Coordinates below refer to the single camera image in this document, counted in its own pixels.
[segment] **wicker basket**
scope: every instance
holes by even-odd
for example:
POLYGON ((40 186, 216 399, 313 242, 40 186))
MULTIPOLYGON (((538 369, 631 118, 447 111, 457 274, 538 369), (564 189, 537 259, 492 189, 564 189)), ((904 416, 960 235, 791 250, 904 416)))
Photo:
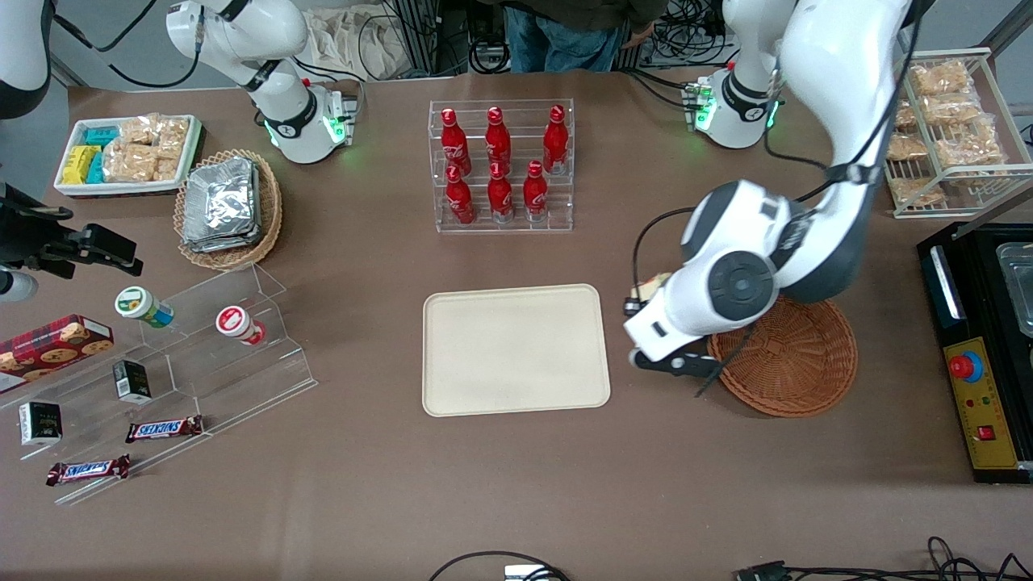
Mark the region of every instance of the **wicker basket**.
MULTIPOLYGON (((265 233, 258 244, 254 246, 229 248, 208 253, 194 252, 181 243, 180 253, 199 267, 228 271, 247 263, 257 263, 269 254, 276 244, 276 239, 280 236, 280 226, 283 223, 283 197, 280 195, 280 184, 277 183, 276 176, 273 175, 269 163, 260 155, 251 151, 231 149, 206 157, 197 163, 197 166, 221 163, 238 155, 254 161, 258 166, 258 192, 261 196, 262 228, 265 233)), ((173 227, 176 228, 176 234, 180 235, 180 239, 183 238, 183 207, 186 187, 186 182, 180 184, 180 191, 176 194, 176 213, 173 214, 173 227)))
MULTIPOLYGON (((723 359, 746 329, 711 335, 708 350, 723 359)), ((816 416, 836 405, 857 372, 857 343, 829 301, 802 305, 780 297, 724 368, 721 381, 747 405, 780 418, 816 416)))

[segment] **foil package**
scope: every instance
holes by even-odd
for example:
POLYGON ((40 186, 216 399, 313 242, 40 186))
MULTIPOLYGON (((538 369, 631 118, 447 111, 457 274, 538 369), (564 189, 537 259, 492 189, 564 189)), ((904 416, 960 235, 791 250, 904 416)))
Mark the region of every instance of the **foil package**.
POLYGON ((261 240, 258 167, 244 157, 190 173, 184 200, 183 244, 194 252, 251 246, 261 240))

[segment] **dark jacket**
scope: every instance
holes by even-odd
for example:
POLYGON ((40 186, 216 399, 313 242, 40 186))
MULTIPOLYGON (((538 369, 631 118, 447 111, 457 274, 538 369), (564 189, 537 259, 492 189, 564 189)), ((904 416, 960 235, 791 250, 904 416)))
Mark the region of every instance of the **dark jacket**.
MULTIPOLYGON (((484 4, 510 4, 506 0, 480 0, 484 4)), ((646 30, 659 19, 668 0, 520 0, 531 11, 574 30, 607 30, 631 25, 632 32, 646 30)))

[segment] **cookie box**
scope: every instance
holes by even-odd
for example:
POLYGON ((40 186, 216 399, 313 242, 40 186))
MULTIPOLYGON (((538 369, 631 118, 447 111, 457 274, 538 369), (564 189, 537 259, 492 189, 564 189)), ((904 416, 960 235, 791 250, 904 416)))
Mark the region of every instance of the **cookie box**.
POLYGON ((0 342, 0 393, 34 381, 115 345, 112 328, 81 314, 0 342))
POLYGON ((180 154, 180 164, 176 170, 176 178, 171 180, 161 180, 157 182, 113 182, 103 184, 66 184, 61 181, 61 172, 68 163, 71 155, 71 148, 85 145, 84 134, 87 129, 97 127, 118 127, 123 121, 132 119, 131 117, 112 117, 108 119, 84 119, 76 121, 71 128, 71 135, 65 144, 64 155, 61 156, 61 164, 58 165, 57 175, 54 176, 54 189, 67 195, 68 197, 130 197, 137 195, 173 194, 180 187, 180 183, 187 179, 190 167, 193 166, 194 156, 197 153, 197 144, 201 136, 200 121, 193 115, 166 115, 174 119, 186 119, 190 122, 187 129, 187 139, 183 145, 183 152, 180 154))

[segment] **red bottle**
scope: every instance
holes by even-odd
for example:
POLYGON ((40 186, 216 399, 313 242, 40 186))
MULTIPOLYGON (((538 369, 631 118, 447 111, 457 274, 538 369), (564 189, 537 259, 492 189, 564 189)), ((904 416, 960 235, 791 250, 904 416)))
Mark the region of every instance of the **red bottle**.
POLYGON ((545 172, 551 176, 559 176, 567 172, 567 125, 563 122, 566 110, 563 105, 554 104, 549 112, 549 127, 545 128, 544 156, 542 157, 545 172))
POLYGON ((477 210, 473 207, 473 200, 470 197, 470 186, 463 181, 460 169, 449 165, 445 170, 445 177, 448 178, 448 186, 445 187, 445 196, 448 197, 448 207, 461 224, 471 224, 477 219, 477 210))
POLYGON ((489 171, 492 180, 488 182, 488 202, 492 205, 492 219, 500 224, 508 223, 513 219, 513 189, 501 164, 492 163, 489 171))
POLYGON ((470 150, 466 146, 466 133, 456 121, 456 112, 450 109, 441 110, 441 122, 444 124, 441 130, 441 149, 445 152, 445 159, 449 165, 459 167, 463 177, 469 176, 473 169, 470 150))
POLYGON ((541 176, 541 161, 535 159, 527 164, 527 179, 524 180, 524 209, 527 210, 528 220, 540 222, 545 219, 549 213, 545 208, 547 192, 549 184, 541 176))
POLYGON ((488 142, 488 162, 498 163, 502 167, 502 175, 508 176, 512 147, 509 144, 509 129, 502 123, 502 110, 497 106, 488 110, 488 132, 484 133, 484 141, 488 142))

